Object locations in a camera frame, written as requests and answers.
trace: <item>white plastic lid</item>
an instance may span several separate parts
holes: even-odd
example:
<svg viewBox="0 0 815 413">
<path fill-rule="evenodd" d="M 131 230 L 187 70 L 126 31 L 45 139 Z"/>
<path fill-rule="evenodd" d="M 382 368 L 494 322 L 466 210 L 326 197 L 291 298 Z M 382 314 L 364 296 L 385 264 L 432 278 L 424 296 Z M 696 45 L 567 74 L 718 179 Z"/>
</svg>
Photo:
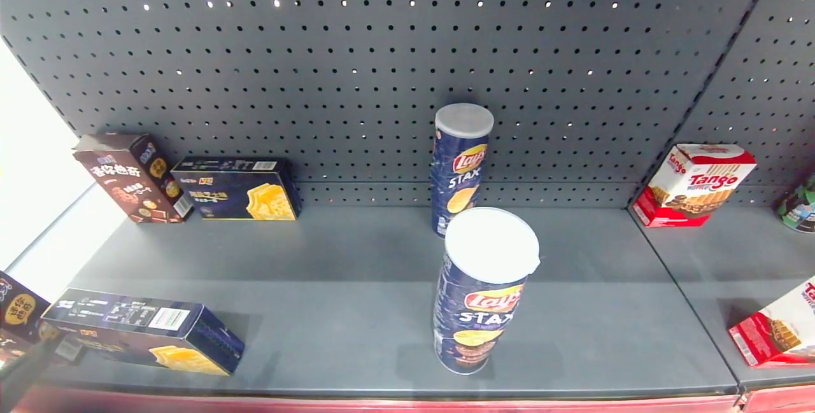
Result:
<svg viewBox="0 0 815 413">
<path fill-rule="evenodd" d="M 459 270 L 484 283 L 512 283 L 541 264 L 532 227 L 497 207 L 473 207 L 452 218 L 444 248 Z"/>
<path fill-rule="evenodd" d="M 490 134 L 495 118 L 483 106 L 460 102 L 436 112 L 436 128 L 455 137 L 483 137 Z"/>
</svg>

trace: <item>gray pegboard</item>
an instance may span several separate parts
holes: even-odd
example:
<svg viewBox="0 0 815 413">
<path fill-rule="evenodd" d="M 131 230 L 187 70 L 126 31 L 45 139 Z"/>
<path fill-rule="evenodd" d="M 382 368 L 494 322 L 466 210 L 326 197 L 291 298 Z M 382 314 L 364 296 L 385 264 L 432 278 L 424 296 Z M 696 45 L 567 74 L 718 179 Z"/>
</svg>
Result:
<svg viewBox="0 0 815 413">
<path fill-rule="evenodd" d="M 759 0 L 677 136 L 739 143 L 743 186 L 792 186 L 815 164 L 815 0 Z"/>
<path fill-rule="evenodd" d="M 2 1 L 77 134 L 286 155 L 299 181 L 426 181 L 436 109 L 469 101 L 497 118 L 487 180 L 552 182 L 639 181 L 750 2 Z"/>
<path fill-rule="evenodd" d="M 731 193 L 725 205 L 768 207 L 789 190 L 788 186 L 739 186 Z"/>
<path fill-rule="evenodd" d="M 430 184 L 424 182 L 301 182 L 305 204 L 337 206 L 428 206 Z M 623 207 L 635 184 L 486 182 L 480 204 L 498 207 Z"/>
</svg>

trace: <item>chip can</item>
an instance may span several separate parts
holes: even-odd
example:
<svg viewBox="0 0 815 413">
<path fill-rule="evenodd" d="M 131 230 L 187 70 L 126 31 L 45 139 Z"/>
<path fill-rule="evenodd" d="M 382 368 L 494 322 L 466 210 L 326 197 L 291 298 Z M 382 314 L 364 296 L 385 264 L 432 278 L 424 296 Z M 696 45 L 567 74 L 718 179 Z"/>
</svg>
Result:
<svg viewBox="0 0 815 413">
<path fill-rule="evenodd" d="M 486 365 L 515 315 L 527 276 L 541 264 L 538 238 L 513 213 L 474 207 L 452 220 L 444 247 L 434 349 L 448 370 L 471 375 Z"/>
<path fill-rule="evenodd" d="M 815 172 L 780 201 L 776 213 L 792 230 L 815 233 Z"/>
<path fill-rule="evenodd" d="M 436 113 L 430 206 L 431 223 L 440 237 L 454 216 L 475 205 L 494 122 L 486 108 L 469 103 L 448 104 Z"/>
</svg>

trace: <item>tango wafer box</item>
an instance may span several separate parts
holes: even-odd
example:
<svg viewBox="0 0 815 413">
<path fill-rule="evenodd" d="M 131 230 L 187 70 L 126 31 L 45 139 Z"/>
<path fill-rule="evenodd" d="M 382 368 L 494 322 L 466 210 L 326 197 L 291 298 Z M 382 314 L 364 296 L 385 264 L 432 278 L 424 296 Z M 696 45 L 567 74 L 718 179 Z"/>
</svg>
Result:
<svg viewBox="0 0 815 413">
<path fill-rule="evenodd" d="M 284 158 L 187 157 L 172 173 L 204 219 L 294 221 L 300 214 Z"/>
<path fill-rule="evenodd" d="M 730 329 L 750 367 L 815 367 L 815 276 Z"/>
<path fill-rule="evenodd" d="M 734 144 L 677 144 L 632 210 L 646 227 L 699 227 L 754 167 Z"/>
<path fill-rule="evenodd" d="M 84 135 L 73 156 L 136 222 L 184 222 L 192 202 L 148 134 Z"/>
<path fill-rule="evenodd" d="M 0 361 L 9 364 L 41 340 L 61 339 L 52 363 L 70 365 L 82 357 L 82 345 L 40 316 L 48 308 L 43 297 L 0 271 Z"/>
<path fill-rule="evenodd" d="M 232 375 L 244 344 L 206 306 L 69 288 L 43 315 L 104 358 Z"/>
</svg>

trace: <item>store shelving unit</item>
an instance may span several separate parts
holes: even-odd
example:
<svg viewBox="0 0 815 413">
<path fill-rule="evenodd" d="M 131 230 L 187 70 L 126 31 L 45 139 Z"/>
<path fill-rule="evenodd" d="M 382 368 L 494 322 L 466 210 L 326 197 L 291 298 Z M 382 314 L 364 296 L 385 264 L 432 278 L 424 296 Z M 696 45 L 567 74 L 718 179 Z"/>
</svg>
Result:
<svg viewBox="0 0 815 413">
<path fill-rule="evenodd" d="M 725 334 L 815 274 L 812 239 L 766 210 L 815 163 L 815 0 L 0 1 L 5 44 L 76 134 L 285 155 L 306 208 L 128 222 L 73 281 L 206 303 L 248 344 L 234 376 L 91 356 L 50 389 L 725 411 L 815 382 L 746 369 Z M 497 119 L 481 202 L 545 256 L 471 377 L 434 360 L 429 330 L 432 119 L 459 101 Z M 673 141 L 739 143 L 759 167 L 704 228 L 641 230 L 623 208 Z"/>
</svg>

